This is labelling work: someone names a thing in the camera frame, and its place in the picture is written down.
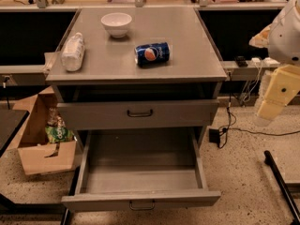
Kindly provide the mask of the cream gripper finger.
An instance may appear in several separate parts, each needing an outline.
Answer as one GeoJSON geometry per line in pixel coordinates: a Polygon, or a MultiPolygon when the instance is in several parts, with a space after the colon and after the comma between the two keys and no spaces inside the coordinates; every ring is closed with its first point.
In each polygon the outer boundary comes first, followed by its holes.
{"type": "Polygon", "coordinates": [[[269,32],[271,25],[267,25],[264,29],[252,37],[249,41],[249,45],[256,48],[267,48],[269,45],[269,32]]]}
{"type": "Polygon", "coordinates": [[[286,65],[266,70],[256,100],[256,121],[272,122],[300,92],[300,67],[286,65]]]}

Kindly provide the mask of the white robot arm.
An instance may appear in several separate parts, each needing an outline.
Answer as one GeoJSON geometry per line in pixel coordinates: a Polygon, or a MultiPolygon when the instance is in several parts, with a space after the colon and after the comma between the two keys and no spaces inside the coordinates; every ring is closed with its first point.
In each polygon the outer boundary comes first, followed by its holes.
{"type": "Polygon", "coordinates": [[[269,57],[280,63],[262,75],[254,105],[255,124],[268,126],[300,92],[300,0],[290,0],[249,45],[266,48],[269,57]]]}

